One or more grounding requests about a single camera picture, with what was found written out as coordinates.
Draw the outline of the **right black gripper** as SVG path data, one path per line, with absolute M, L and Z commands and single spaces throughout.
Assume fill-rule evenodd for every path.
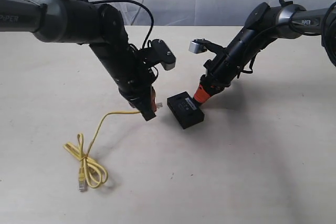
M 201 76 L 200 84 L 193 95 L 193 99 L 201 104 L 230 86 L 231 81 L 238 75 L 240 62 L 224 60 L 215 64 L 215 60 L 207 60 L 204 67 L 206 73 Z

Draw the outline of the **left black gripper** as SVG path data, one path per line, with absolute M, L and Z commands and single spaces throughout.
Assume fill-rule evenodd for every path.
M 122 82 L 120 94 L 137 109 L 146 121 L 156 117 L 156 92 L 152 83 L 156 75 L 150 69 L 140 70 L 132 79 Z

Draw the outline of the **right black silver robot arm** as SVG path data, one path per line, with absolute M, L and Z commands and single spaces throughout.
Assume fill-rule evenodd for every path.
M 226 46 L 206 39 L 194 39 L 189 50 L 199 54 L 210 51 L 215 58 L 204 63 L 206 72 L 201 76 L 193 95 L 197 105 L 229 87 L 242 73 L 251 74 L 258 53 L 277 39 L 296 39 L 300 36 L 320 36 L 322 47 L 335 64 L 335 4 L 328 8 L 306 10 L 293 2 L 277 7 L 259 4 L 248 16 L 244 26 Z

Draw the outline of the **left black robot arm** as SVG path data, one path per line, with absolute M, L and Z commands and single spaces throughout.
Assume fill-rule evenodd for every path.
M 120 11 L 109 4 L 80 0 L 1 0 L 1 31 L 30 32 L 42 42 L 89 45 L 118 86 L 120 94 L 145 120 L 155 117 L 145 49 L 129 43 Z

